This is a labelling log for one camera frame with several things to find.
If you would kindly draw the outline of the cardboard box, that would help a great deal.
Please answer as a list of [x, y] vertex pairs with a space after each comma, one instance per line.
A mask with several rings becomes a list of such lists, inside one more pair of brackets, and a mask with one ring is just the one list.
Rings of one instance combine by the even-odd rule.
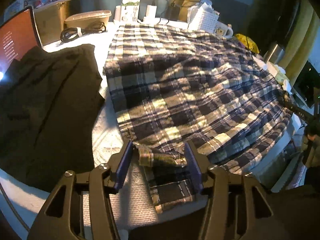
[[43, 46], [60, 40], [65, 19], [70, 15], [69, 2], [61, 2], [34, 10], [35, 22]]

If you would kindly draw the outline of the white charger plug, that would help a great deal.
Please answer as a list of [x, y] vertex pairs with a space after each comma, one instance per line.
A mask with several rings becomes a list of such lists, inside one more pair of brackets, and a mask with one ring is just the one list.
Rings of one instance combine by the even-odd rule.
[[147, 7], [146, 7], [146, 15], [145, 16], [147, 18], [155, 18], [156, 17], [156, 12], [157, 12], [157, 6], [148, 4]]

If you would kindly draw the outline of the white perforated basket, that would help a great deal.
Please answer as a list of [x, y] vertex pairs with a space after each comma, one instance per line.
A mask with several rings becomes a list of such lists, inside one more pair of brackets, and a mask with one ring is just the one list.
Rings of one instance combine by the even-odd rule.
[[187, 23], [189, 30], [204, 30], [213, 33], [220, 13], [207, 3], [194, 5], [188, 9]]

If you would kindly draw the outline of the black power adapter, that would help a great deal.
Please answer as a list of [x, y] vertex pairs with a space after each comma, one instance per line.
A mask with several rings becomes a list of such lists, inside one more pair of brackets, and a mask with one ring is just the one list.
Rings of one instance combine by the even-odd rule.
[[175, 4], [171, 4], [168, 6], [165, 12], [165, 18], [170, 21], [177, 21], [180, 14], [180, 7]]

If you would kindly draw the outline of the milk carton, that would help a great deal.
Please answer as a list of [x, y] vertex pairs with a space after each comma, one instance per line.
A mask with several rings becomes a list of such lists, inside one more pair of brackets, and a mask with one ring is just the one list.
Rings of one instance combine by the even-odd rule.
[[137, 22], [140, 0], [121, 0], [120, 22]]

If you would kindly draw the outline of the yellow plastic bag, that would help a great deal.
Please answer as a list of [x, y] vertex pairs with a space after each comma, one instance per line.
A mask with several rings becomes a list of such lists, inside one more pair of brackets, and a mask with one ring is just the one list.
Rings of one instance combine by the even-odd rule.
[[235, 34], [234, 36], [251, 52], [256, 54], [260, 53], [257, 44], [250, 37], [243, 34]]

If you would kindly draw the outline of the white bear mug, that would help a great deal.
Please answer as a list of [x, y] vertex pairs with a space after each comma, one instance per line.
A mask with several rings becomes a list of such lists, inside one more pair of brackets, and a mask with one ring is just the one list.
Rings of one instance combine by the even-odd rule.
[[215, 29], [214, 29], [214, 34], [219, 36], [219, 37], [224, 37], [224, 38], [232, 38], [234, 31], [232, 29], [231, 24], [224, 24], [220, 21], [217, 21]]

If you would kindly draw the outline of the tissue box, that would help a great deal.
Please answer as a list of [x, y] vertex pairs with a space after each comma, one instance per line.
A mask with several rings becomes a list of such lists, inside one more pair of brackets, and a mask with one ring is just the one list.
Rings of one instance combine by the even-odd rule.
[[283, 90], [290, 93], [291, 85], [285, 70], [277, 64], [273, 64], [272, 62], [266, 63], [265, 67], [267, 72], [271, 74], [275, 78], [277, 83], [279, 83], [282, 86]]

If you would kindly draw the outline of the stainless steel thermos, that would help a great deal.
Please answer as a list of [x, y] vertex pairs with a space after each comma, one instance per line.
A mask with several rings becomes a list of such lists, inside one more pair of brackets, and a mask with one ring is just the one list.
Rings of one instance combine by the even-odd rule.
[[268, 51], [264, 55], [264, 62], [268, 63], [271, 62], [273, 64], [278, 64], [281, 59], [285, 55], [285, 49], [281, 44], [276, 42], [271, 43], [269, 46]]

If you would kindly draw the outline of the brown lidded food container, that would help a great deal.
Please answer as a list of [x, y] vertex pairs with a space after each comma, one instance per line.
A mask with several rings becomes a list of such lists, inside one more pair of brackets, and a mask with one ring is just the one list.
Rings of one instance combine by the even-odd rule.
[[112, 16], [110, 10], [97, 10], [74, 14], [65, 19], [63, 29], [81, 28], [105, 31], [109, 18]]

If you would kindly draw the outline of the laptop screen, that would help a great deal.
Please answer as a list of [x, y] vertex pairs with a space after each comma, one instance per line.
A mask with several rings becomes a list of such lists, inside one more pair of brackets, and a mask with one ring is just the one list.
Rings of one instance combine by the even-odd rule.
[[1, 25], [1, 78], [13, 60], [20, 60], [31, 48], [42, 47], [34, 10], [28, 6]]

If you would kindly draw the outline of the plaid checkered pants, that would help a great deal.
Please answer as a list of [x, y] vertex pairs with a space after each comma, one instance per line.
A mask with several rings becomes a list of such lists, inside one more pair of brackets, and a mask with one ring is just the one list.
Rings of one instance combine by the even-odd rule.
[[236, 40], [121, 24], [104, 66], [120, 134], [139, 152], [157, 213], [193, 202], [184, 145], [241, 174], [286, 131], [288, 93]]

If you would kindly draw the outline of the white power strip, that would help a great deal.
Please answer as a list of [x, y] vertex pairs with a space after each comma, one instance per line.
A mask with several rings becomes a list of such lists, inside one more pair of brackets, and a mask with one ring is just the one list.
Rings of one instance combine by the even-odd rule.
[[149, 24], [149, 25], [156, 25], [156, 24], [166, 25], [169, 23], [169, 20], [166, 18], [161, 18], [161, 17], [152, 18], [152, 17], [144, 16], [142, 23]]

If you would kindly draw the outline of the black folded garment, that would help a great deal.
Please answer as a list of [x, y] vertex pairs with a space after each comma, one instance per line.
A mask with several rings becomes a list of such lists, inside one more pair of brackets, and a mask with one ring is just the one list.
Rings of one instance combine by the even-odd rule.
[[91, 44], [34, 47], [12, 61], [1, 81], [1, 169], [46, 192], [65, 171], [92, 170], [101, 80]]

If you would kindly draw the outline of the white holder stand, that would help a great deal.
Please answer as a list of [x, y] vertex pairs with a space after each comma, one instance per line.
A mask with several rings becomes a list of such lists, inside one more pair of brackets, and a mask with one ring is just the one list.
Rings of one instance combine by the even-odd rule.
[[114, 21], [115, 22], [120, 22], [121, 21], [121, 5], [117, 5], [115, 7], [114, 11]]

